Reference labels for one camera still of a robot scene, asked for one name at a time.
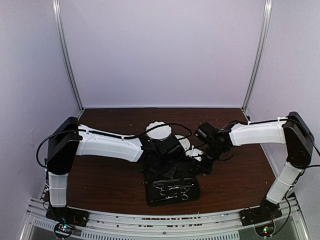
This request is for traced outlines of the black zip tool case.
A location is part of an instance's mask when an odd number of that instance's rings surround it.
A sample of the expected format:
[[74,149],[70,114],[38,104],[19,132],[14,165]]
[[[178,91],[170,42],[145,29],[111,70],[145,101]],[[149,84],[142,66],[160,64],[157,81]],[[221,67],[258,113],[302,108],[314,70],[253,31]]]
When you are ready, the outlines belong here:
[[[193,163],[188,161],[185,162],[186,176],[174,178],[144,178],[143,185],[145,186],[146,204],[149,207],[182,204],[200,199],[201,191],[193,170]],[[165,196],[160,196],[159,190],[153,187],[153,185],[160,183],[165,187]],[[182,200],[176,189],[168,190],[168,186],[174,185],[193,185],[193,187],[186,193],[189,199]]]

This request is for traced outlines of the white round bowl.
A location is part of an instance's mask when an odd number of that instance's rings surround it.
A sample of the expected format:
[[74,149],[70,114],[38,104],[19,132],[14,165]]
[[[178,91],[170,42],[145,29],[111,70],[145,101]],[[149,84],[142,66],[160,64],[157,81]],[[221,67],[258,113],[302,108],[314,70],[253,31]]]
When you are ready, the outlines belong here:
[[183,149],[185,151],[188,151],[190,149],[191,143],[186,137],[184,137],[182,135],[175,135],[175,137],[179,141],[179,143],[181,144],[181,146],[183,147]]

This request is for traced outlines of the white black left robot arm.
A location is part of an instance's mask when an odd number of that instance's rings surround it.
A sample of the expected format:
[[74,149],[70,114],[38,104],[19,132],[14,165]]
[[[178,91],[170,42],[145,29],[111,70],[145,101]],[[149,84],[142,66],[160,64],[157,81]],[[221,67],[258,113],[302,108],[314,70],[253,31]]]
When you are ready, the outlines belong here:
[[175,135],[174,123],[151,122],[144,132],[118,134],[80,124],[76,117],[68,117],[56,131],[43,139],[37,147],[35,158],[47,145],[47,157],[40,166],[46,171],[49,190],[49,209],[61,222],[72,218],[67,207],[68,176],[76,156],[99,156],[137,163],[150,153],[157,158],[184,154],[191,143],[187,136]]

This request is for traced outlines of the silver thinning scissors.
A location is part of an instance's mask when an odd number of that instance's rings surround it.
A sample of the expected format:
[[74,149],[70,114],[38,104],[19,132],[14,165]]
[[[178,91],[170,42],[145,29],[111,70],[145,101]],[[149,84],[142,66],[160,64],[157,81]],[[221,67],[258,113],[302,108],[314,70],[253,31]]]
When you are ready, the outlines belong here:
[[168,190],[177,190],[179,192],[180,198],[183,201],[186,201],[189,199],[189,196],[187,195],[187,192],[193,187],[193,184],[187,184],[187,185],[169,185]]

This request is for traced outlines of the silver pointed scissors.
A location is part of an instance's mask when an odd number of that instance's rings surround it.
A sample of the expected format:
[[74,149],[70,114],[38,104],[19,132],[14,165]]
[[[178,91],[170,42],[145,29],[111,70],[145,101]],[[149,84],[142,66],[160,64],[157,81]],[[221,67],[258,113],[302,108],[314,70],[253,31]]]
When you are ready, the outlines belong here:
[[159,190],[160,196],[166,195],[165,186],[162,183],[154,184],[153,187],[156,188],[157,190]]

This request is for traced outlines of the aluminium corner post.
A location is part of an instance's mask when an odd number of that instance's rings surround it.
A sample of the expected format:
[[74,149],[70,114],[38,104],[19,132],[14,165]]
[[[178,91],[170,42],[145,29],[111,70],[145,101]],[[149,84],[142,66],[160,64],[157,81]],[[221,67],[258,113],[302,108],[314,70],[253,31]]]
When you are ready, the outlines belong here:
[[66,34],[64,30],[60,1],[52,0],[52,8],[53,8],[53,15],[55,18],[55,23],[56,23],[57,33],[60,41],[60,47],[62,51],[62,57],[63,57],[64,66],[66,69],[67,78],[70,83],[71,91],[75,99],[77,108],[79,112],[82,113],[85,110],[85,108],[81,101],[80,93],[76,84],[76,80],[75,80],[75,76],[74,76],[74,72],[71,64],[71,59],[70,59],[67,40],[66,40]]
[[241,109],[244,113],[246,113],[248,111],[250,100],[253,95],[255,83],[258,78],[259,69],[260,69],[260,66],[262,63],[263,52],[264,52],[264,48],[266,46],[269,28],[270,28],[271,17],[272,17],[272,7],[273,7],[272,0],[265,0],[264,1],[264,10],[263,10],[263,15],[262,15],[262,22],[261,22],[257,50],[256,50],[254,62],[253,62],[253,68],[251,71],[249,84],[248,84],[245,98],[244,98],[244,101],[243,101],[243,104],[241,107]]

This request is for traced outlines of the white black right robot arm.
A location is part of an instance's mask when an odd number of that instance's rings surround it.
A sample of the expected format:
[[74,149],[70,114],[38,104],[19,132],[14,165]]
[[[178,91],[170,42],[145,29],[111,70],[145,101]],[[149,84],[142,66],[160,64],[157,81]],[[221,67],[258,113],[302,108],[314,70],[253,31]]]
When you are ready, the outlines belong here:
[[311,130],[296,111],[265,121],[233,120],[218,129],[204,122],[194,135],[206,146],[192,147],[186,155],[197,160],[197,168],[212,171],[213,163],[233,147],[261,145],[277,177],[259,206],[243,209],[239,215],[244,226],[279,217],[280,202],[311,167],[314,152],[319,152]]

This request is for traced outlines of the aluminium front rail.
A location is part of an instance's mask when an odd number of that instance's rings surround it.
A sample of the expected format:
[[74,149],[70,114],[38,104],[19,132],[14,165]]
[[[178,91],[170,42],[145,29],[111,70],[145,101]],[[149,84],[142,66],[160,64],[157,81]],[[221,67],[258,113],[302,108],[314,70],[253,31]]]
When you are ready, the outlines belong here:
[[[66,240],[311,240],[300,205],[288,197],[291,212],[284,227],[272,237],[258,234],[271,221],[244,226],[242,209],[182,215],[134,215],[83,209],[86,226],[76,226]],[[59,240],[58,223],[46,218],[43,198],[31,198],[17,240]]]

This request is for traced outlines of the white scalloped bowl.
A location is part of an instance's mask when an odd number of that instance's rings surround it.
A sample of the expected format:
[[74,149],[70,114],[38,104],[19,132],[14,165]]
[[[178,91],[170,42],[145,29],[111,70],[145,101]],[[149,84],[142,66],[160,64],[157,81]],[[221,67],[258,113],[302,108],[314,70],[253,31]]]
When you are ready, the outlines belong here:
[[172,133],[172,128],[169,125],[164,125],[163,121],[151,122],[146,127],[146,135],[154,140],[164,140],[168,138]]

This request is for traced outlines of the aluminium right corner post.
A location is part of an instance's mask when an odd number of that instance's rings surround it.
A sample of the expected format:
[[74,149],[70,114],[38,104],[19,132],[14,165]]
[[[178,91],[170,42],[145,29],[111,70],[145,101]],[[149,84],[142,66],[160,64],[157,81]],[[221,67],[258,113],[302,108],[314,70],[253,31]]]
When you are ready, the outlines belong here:
[[272,0],[265,0],[264,1],[264,10],[263,10],[263,15],[262,15],[262,22],[261,22],[257,50],[256,50],[254,62],[253,62],[253,68],[251,71],[249,84],[248,84],[245,98],[244,98],[244,101],[243,101],[243,104],[241,107],[241,109],[244,113],[246,113],[248,111],[250,100],[253,95],[255,83],[258,78],[259,69],[260,69],[260,66],[262,63],[263,52],[264,52],[264,48],[266,46],[269,28],[270,28],[271,17],[272,17],[272,7],[273,7]]

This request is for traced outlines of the aluminium left corner post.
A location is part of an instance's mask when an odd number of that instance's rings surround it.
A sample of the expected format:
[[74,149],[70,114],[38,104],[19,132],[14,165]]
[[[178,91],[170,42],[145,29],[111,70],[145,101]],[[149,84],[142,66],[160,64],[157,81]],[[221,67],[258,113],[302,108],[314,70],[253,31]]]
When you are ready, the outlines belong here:
[[75,76],[74,76],[74,72],[71,64],[71,59],[70,59],[67,40],[66,40],[66,34],[64,30],[60,1],[52,0],[52,8],[53,8],[53,15],[55,18],[55,23],[56,23],[57,33],[60,41],[60,47],[62,51],[62,57],[63,57],[64,66],[66,69],[67,78],[70,83],[71,91],[75,99],[77,108],[79,112],[82,113],[85,110],[85,108],[81,101],[80,93],[76,84],[76,80],[75,80]]

